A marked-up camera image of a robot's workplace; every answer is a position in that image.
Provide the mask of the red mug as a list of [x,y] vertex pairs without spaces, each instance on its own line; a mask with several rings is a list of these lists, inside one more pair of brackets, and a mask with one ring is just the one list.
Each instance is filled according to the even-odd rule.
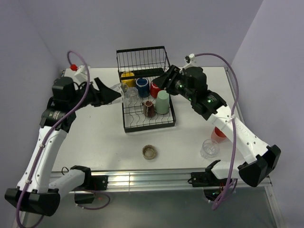
[[160,89],[154,82],[151,82],[150,84],[150,95],[153,98],[157,98],[158,93],[161,91],[162,89]]

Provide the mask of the clear glass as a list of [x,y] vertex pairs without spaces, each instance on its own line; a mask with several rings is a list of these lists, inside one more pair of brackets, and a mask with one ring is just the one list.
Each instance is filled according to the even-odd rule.
[[137,102],[139,99],[138,89],[136,87],[129,87],[125,93],[125,97],[129,102]]
[[203,142],[200,154],[204,158],[213,158],[219,153],[219,144],[213,139]]
[[114,98],[112,98],[108,105],[123,103],[127,99],[126,93],[128,88],[129,86],[126,83],[118,83],[110,87],[114,91]]

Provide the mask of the dark blue mug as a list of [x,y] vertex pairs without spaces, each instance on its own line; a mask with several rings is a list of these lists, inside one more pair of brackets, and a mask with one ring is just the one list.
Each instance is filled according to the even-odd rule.
[[145,77],[136,79],[136,88],[138,90],[139,96],[146,98],[150,95],[150,84],[149,80]]

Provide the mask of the green plastic cup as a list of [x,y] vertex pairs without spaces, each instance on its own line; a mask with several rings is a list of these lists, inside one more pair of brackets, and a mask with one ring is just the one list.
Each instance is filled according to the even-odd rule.
[[165,91],[161,90],[157,94],[156,102],[155,102],[155,111],[158,114],[167,114],[169,112],[170,107],[170,95]]

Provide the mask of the yellow ceramic mug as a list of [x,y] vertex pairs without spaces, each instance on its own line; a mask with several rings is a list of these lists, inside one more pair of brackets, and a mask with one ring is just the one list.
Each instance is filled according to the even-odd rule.
[[[130,76],[135,76],[135,74],[133,72],[123,72],[121,74],[121,78],[130,77]],[[134,78],[122,80],[122,83],[127,84],[128,87],[136,87],[136,81]]]

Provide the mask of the black wire dish rack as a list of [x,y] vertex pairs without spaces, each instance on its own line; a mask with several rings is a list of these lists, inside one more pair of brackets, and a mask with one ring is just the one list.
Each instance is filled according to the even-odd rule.
[[157,101],[160,89],[152,82],[170,67],[164,46],[121,49],[116,52],[118,76],[127,95],[122,104],[126,133],[174,127],[176,116],[169,95]]

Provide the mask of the black metal mug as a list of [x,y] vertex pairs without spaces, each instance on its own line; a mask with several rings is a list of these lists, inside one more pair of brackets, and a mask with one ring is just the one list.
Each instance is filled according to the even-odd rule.
[[143,114],[145,117],[152,118],[155,116],[155,107],[152,101],[148,100],[145,102],[142,102],[143,106]]

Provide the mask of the small brown glass jar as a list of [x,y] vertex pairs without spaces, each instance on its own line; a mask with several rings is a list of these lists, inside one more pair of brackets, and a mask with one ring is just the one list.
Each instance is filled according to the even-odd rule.
[[142,148],[142,155],[146,160],[152,160],[157,156],[157,150],[153,145],[146,145]]

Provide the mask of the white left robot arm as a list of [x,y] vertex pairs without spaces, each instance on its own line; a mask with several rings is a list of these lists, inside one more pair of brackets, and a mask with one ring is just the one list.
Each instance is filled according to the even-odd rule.
[[123,99],[119,85],[108,88],[99,78],[94,81],[97,88],[91,82],[83,82],[75,88],[76,84],[70,77],[54,82],[53,95],[42,114],[38,141],[29,165],[17,186],[5,193],[5,199],[18,211],[50,217],[69,192],[92,186],[93,178],[88,167],[75,165],[54,182],[50,182],[50,175],[58,151],[76,119],[75,111],[87,105],[99,107]]

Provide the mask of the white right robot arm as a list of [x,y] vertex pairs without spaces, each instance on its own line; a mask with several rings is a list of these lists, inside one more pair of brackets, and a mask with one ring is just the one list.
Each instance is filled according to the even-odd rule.
[[233,179],[240,178],[247,185],[257,187],[275,169],[280,148],[259,139],[233,115],[226,101],[208,89],[207,76],[201,67],[179,69],[172,65],[153,83],[170,95],[181,95],[189,100],[196,113],[236,145],[245,161],[235,165],[231,175]]

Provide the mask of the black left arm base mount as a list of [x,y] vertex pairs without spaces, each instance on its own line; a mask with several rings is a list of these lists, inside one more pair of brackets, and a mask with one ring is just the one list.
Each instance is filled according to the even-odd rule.
[[107,175],[93,175],[87,186],[79,186],[74,193],[76,204],[84,205],[93,203],[97,193],[107,189]]

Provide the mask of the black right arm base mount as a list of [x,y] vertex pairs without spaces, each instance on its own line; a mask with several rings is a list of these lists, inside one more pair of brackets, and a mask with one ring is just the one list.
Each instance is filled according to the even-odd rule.
[[192,172],[190,175],[191,177],[187,182],[193,188],[215,187],[214,189],[204,190],[205,197],[210,201],[214,201],[219,196],[227,182],[227,178],[217,179],[212,172]]

